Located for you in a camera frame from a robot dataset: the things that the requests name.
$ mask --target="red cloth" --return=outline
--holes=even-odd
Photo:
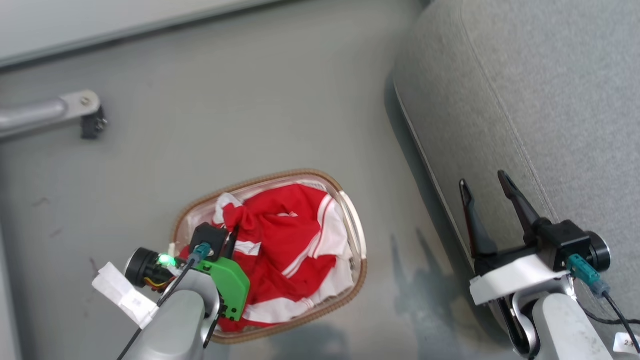
[[[335,255],[313,256],[331,201],[326,192],[294,184],[259,193],[239,207],[224,206],[227,229],[239,225],[234,261],[251,282],[247,306],[280,298],[299,302],[318,291],[336,264]],[[225,332],[277,324],[246,317],[218,324]]]

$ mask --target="led light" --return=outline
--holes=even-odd
[[[171,256],[167,255],[167,254],[162,254],[158,257],[158,263],[164,265],[164,266],[168,266],[168,265],[172,265],[175,266],[176,262],[175,259],[173,259]]]

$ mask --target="fabric upholstery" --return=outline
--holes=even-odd
[[[398,57],[396,90],[468,248],[465,178],[501,249],[522,230],[497,171],[538,212],[605,238],[603,278],[640,318],[640,2],[442,0]],[[586,307],[615,318],[579,288]],[[622,327],[597,325],[608,346]]]

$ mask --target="green plastic bracket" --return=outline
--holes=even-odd
[[[232,321],[240,320],[249,295],[251,286],[249,278],[235,261],[219,258],[215,263],[203,260],[195,270],[209,274],[218,287],[218,291],[225,301],[227,310],[224,317]]]

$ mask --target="white basket handle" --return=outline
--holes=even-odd
[[[357,241],[360,245],[360,255],[364,260],[367,258],[367,242],[364,240],[364,230],[362,229],[362,223],[360,223],[358,211],[356,211],[356,207],[353,205],[353,202],[351,201],[351,198],[349,198],[349,195],[347,195],[347,193],[341,191],[340,196],[342,196],[347,210],[349,210],[351,218],[353,219],[353,227],[355,228]]]

